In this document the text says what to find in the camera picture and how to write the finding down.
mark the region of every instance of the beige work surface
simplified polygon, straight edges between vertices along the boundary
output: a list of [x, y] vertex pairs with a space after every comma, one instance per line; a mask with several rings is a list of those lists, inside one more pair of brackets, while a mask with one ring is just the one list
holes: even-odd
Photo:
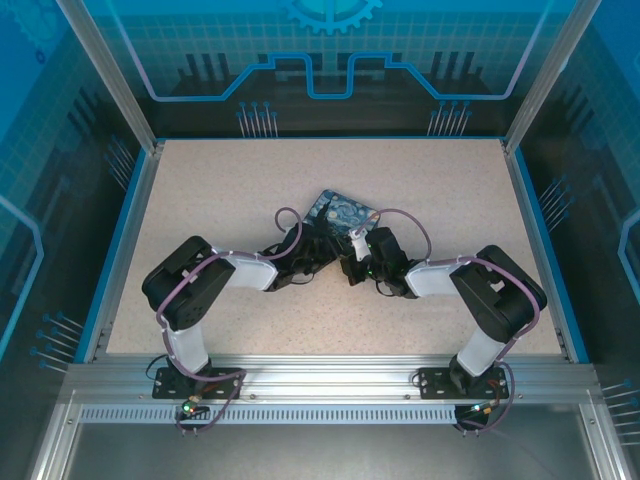
[[[304, 215], [324, 189], [420, 219], [433, 259], [501, 246], [537, 269], [498, 140], [171, 140], [153, 184], [107, 351], [156, 354], [160, 330], [140, 290], [187, 237], [254, 252], [283, 239], [273, 214]], [[283, 224], [293, 225], [283, 215]], [[383, 215], [409, 258], [425, 240], [407, 218]], [[549, 310], [513, 349], [559, 353]], [[275, 293], [226, 289], [202, 321], [211, 353], [455, 353], [475, 322], [457, 296], [385, 298], [372, 281], [349, 287], [338, 262], [309, 285]]]

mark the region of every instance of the metal post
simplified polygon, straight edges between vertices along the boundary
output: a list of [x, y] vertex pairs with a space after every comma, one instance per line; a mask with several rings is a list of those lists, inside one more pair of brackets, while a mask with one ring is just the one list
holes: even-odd
[[601, 0], [578, 0], [507, 132], [507, 152], [515, 152], [576, 48]]
[[56, 1], [140, 146], [153, 154], [156, 137], [91, 14], [81, 0]]

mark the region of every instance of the black bracket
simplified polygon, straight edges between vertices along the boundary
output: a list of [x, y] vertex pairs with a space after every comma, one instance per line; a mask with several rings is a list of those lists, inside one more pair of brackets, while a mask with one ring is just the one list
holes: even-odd
[[[489, 380], [498, 382], [498, 393], [488, 383]], [[501, 400], [509, 398], [507, 379], [502, 368], [494, 367], [487, 370], [482, 377], [469, 387], [468, 395], [463, 395], [451, 381], [448, 367], [420, 368], [413, 377], [413, 383], [420, 388], [422, 400], [493, 400], [498, 396]]]
[[[240, 370], [239, 368], [211, 368], [208, 376], [222, 376], [234, 373]], [[216, 384], [205, 384], [207, 389], [201, 393], [203, 400], [227, 400], [233, 389], [236, 388], [236, 383], [239, 379], [230, 379]], [[194, 395], [196, 381], [188, 377], [185, 377], [175, 368], [164, 367], [159, 368], [156, 371], [156, 378], [151, 392], [151, 397], [155, 399], [163, 400], [185, 400], [191, 395]], [[233, 397], [237, 399], [240, 397], [240, 391]]]

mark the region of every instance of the blue enclosure wall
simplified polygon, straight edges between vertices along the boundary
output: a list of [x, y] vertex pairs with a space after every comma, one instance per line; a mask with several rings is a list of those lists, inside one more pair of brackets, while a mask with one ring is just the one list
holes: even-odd
[[84, 323], [139, 145], [55, 2], [0, 14], [0, 478], [13, 479], [75, 348], [43, 316]]
[[603, 0], [522, 144], [591, 360], [640, 382], [640, 4]]
[[573, 4], [87, 2], [164, 137], [504, 135]]

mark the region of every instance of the gear graphic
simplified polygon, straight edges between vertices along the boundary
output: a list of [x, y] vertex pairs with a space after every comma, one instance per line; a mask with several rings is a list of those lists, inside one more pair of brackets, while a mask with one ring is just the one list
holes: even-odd
[[336, 30], [347, 33], [349, 27], [360, 28], [360, 21], [371, 19], [382, 0], [285, 0], [283, 6], [288, 18], [298, 20], [301, 28], [333, 35]]
[[55, 38], [59, 14], [54, 0], [4, 0], [3, 4], [5, 10], [13, 13], [20, 30], [37, 49], [42, 50]]

